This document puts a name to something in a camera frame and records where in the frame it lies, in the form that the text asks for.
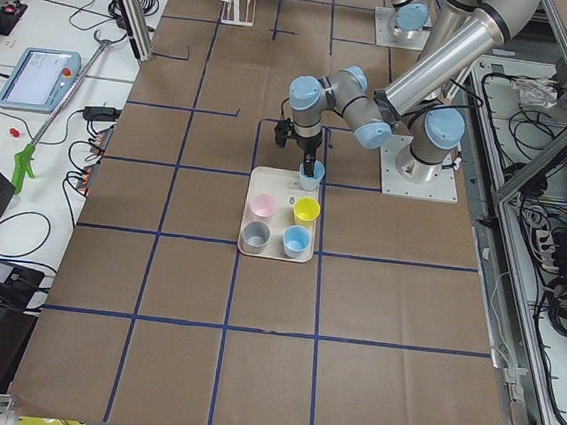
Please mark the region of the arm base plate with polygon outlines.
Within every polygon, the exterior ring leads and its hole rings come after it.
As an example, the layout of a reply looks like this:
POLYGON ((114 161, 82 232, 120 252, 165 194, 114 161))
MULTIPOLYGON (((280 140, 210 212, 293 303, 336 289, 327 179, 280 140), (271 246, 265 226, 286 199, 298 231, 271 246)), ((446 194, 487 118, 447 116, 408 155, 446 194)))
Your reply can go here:
POLYGON ((396 26, 396 15, 394 8, 375 8, 375 43, 377 46, 385 46, 396 49, 414 50, 420 52, 431 31, 431 18, 427 18, 422 29, 404 31, 396 26))
POLYGON ((425 165, 411 154, 411 136, 393 135, 380 148, 381 192, 399 198, 451 203, 458 200, 451 155, 440 164, 425 165))

